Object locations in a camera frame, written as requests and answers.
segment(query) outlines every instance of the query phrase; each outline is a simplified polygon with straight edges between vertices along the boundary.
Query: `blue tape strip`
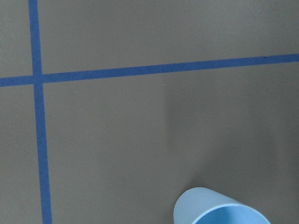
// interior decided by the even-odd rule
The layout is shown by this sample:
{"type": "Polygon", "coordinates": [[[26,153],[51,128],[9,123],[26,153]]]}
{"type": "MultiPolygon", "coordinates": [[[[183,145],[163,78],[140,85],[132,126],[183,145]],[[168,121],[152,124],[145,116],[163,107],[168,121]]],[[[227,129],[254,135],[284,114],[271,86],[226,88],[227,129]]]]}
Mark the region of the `blue tape strip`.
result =
{"type": "Polygon", "coordinates": [[[52,224],[37,0],[29,0],[28,5],[42,218],[43,224],[52,224]]]}
{"type": "Polygon", "coordinates": [[[0,78],[0,87],[33,84],[32,76],[0,78]]]}
{"type": "Polygon", "coordinates": [[[262,65],[262,64],[276,64],[276,63],[290,63],[290,62],[299,62],[299,54],[268,56],[268,57],[264,57],[264,56],[247,57],[247,58],[224,59],[224,60],[203,61],[203,62],[189,62],[189,63],[151,65],[151,66],[129,67],[129,68],[119,68],[119,69],[104,69],[104,70],[45,74],[43,76],[43,82],[53,83],[53,82],[65,82],[65,81],[96,79],[96,78],[136,76],[136,75],[157,74],[157,73],[166,73],[166,72],[218,69],[218,68],[229,68],[229,67],[240,67],[240,66],[262,65]]]}

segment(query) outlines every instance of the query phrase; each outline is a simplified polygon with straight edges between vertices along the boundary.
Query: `plastic cup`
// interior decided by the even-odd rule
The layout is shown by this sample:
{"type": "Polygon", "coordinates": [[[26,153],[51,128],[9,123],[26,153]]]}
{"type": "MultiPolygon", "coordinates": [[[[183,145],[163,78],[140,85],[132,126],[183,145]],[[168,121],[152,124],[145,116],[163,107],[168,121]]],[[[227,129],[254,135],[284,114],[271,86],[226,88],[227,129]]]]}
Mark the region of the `plastic cup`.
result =
{"type": "Polygon", "coordinates": [[[270,224],[255,209],[207,188],[192,188],[177,200],[174,224],[270,224]]]}

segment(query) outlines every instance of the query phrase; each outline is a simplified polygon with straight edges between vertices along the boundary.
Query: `horizontal blue line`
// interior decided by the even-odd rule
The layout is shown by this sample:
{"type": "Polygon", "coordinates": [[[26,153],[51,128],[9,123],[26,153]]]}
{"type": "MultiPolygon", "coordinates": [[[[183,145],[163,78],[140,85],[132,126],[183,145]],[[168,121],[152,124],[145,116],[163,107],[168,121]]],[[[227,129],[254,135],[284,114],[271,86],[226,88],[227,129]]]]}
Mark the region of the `horizontal blue line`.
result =
{"type": "Polygon", "coordinates": [[[0,78],[0,87],[33,84],[33,76],[0,78]]]}
{"type": "Polygon", "coordinates": [[[136,76],[136,75],[157,74],[157,73],[166,73],[166,72],[206,70],[206,69],[230,68],[230,67],[240,67],[240,66],[250,66],[250,65],[262,65],[262,64],[290,63],[290,62],[299,62],[299,54],[246,57],[246,58],[224,59],[224,60],[202,61],[202,62],[174,63],[174,64],[163,64],[163,65],[128,67],[128,68],[119,68],[119,69],[62,72],[62,73],[54,73],[54,74],[45,74],[43,76],[43,82],[53,83],[53,82],[65,82],[65,81],[96,79],[96,78],[124,77],[124,76],[136,76]]]}

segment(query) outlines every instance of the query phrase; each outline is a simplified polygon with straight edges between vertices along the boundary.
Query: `gray surface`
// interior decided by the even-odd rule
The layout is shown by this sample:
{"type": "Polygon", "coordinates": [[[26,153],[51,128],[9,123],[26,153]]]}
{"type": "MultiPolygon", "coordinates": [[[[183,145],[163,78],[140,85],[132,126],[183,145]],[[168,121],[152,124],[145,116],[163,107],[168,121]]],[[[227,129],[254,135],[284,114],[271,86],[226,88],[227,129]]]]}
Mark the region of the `gray surface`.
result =
{"type": "Polygon", "coordinates": [[[54,223],[172,223],[204,186],[299,219],[298,63],[45,85],[54,223]]]}
{"type": "Polygon", "coordinates": [[[0,78],[32,74],[28,3],[0,1],[0,78]]]}
{"type": "Polygon", "coordinates": [[[298,53],[298,1],[39,1],[44,73],[298,53]]]}
{"type": "Polygon", "coordinates": [[[32,86],[0,89],[0,223],[40,224],[32,86]]]}

